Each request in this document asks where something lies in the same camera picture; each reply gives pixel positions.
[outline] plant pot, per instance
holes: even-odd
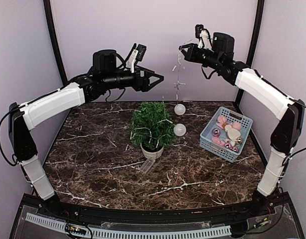
[[[147,159],[158,159],[162,156],[162,153],[163,153],[163,150],[164,150],[164,147],[162,147],[159,151],[157,152],[149,152],[149,151],[146,151],[143,147],[142,147],[142,144],[141,144],[141,149],[142,149],[142,152],[144,154],[144,157],[147,158]]]

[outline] white ball ornament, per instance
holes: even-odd
[[[186,108],[184,105],[182,104],[177,104],[175,107],[174,107],[174,112],[175,114],[177,114],[178,116],[182,116],[186,111]]]
[[[178,123],[177,125],[175,125],[174,127],[174,133],[176,136],[183,136],[186,133],[186,127],[185,125]]]

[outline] green plant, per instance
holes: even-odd
[[[174,124],[165,104],[144,102],[133,113],[131,122],[131,141],[134,145],[156,151],[158,148],[172,145],[176,136]]]

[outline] plastic basket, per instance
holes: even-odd
[[[216,123],[217,123],[217,118],[219,116],[225,116],[227,118],[228,123],[232,122],[239,122],[242,125],[242,129],[240,130],[241,133],[241,138],[243,139],[242,144],[239,146],[239,152],[236,153],[230,149],[227,149],[221,145],[218,145],[212,141],[212,131],[214,128],[219,128]],[[251,130],[253,124],[253,120],[251,118],[248,118],[244,115],[241,115],[239,113],[236,113],[234,111],[231,111],[225,107],[220,107],[216,114],[213,116],[211,121],[207,124],[203,132],[200,134],[200,143],[199,146],[202,148],[206,149],[207,151],[210,151],[217,156],[233,163],[237,157],[241,154],[247,136]],[[221,135],[220,135],[221,140],[224,140],[226,138],[226,133],[224,130],[221,129]]]

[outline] brown marble surface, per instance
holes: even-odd
[[[140,103],[92,103],[72,109],[44,165],[61,201],[129,210],[195,209],[251,200],[264,166],[248,138],[238,161],[229,163],[199,147],[199,135],[220,106],[184,103],[175,123],[187,128],[147,174],[145,158],[130,142],[129,125]]]

